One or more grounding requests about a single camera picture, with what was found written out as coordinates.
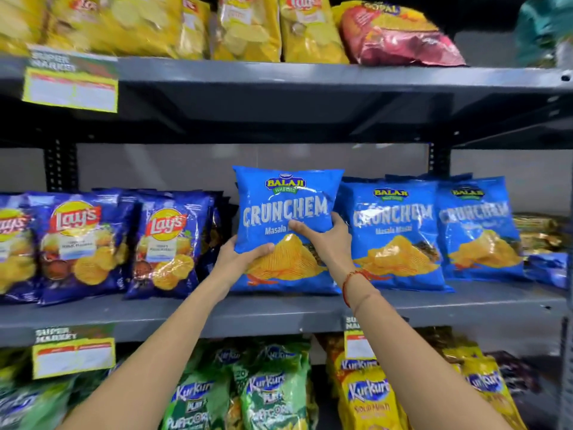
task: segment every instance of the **forearm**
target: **forearm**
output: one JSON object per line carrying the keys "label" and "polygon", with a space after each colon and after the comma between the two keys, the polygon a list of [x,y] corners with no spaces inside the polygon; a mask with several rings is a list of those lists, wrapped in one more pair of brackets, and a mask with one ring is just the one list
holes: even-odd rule
{"label": "forearm", "polygon": [[63,423],[61,430],[156,430],[218,301],[206,279]]}
{"label": "forearm", "polygon": [[347,299],[416,430],[507,430],[509,425],[360,275]]}

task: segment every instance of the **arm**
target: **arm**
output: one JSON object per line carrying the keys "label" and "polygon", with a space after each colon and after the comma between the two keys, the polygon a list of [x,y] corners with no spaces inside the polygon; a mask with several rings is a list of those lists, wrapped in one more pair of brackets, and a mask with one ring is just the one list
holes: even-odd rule
{"label": "arm", "polygon": [[207,317],[256,258],[274,246],[237,254],[232,238],[209,277],[122,365],[78,406],[59,430],[156,430]]}
{"label": "arm", "polygon": [[[323,234],[300,222],[289,225],[311,241],[333,279],[342,285],[356,270],[350,253],[352,237],[340,216],[333,213],[332,217],[333,229]],[[511,430],[367,279],[355,274],[346,287],[354,316],[415,430]]]}

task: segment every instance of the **hand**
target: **hand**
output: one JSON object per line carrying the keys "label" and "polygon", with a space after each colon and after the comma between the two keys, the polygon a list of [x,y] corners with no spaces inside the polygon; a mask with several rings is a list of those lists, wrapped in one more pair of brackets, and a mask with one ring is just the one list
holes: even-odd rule
{"label": "hand", "polygon": [[268,255],[275,250],[275,245],[272,243],[263,244],[254,248],[250,252],[237,253],[235,252],[235,242],[237,236],[233,236],[221,246],[217,262],[209,274],[209,279],[220,284],[222,292],[219,300],[223,300],[229,293],[231,286],[239,279],[239,277],[247,271],[247,267],[255,259]]}
{"label": "hand", "polygon": [[350,253],[352,236],[348,233],[348,226],[337,213],[332,213],[332,224],[332,229],[324,233],[313,231],[297,220],[291,220],[288,226],[311,241],[332,278],[342,285],[346,275],[356,269]]}

